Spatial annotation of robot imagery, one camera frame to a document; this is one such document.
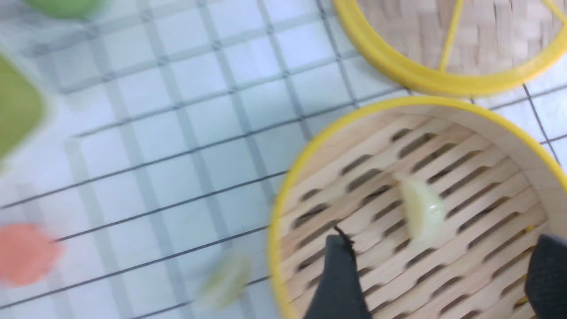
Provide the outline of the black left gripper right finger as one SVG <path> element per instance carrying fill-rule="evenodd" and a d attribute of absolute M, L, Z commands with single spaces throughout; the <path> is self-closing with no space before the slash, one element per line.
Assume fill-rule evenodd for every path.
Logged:
<path fill-rule="evenodd" d="M 565 238 L 553 234 L 542 234 L 538 238 L 528 265 L 524 292 L 537 318 L 567 317 Z"/>

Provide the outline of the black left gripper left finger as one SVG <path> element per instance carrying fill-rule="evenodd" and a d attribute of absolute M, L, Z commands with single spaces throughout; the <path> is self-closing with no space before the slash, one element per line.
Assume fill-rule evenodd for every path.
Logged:
<path fill-rule="evenodd" d="M 338 226 L 326 238 L 324 268 L 306 319 L 370 319 L 357 269 L 354 242 Z"/>

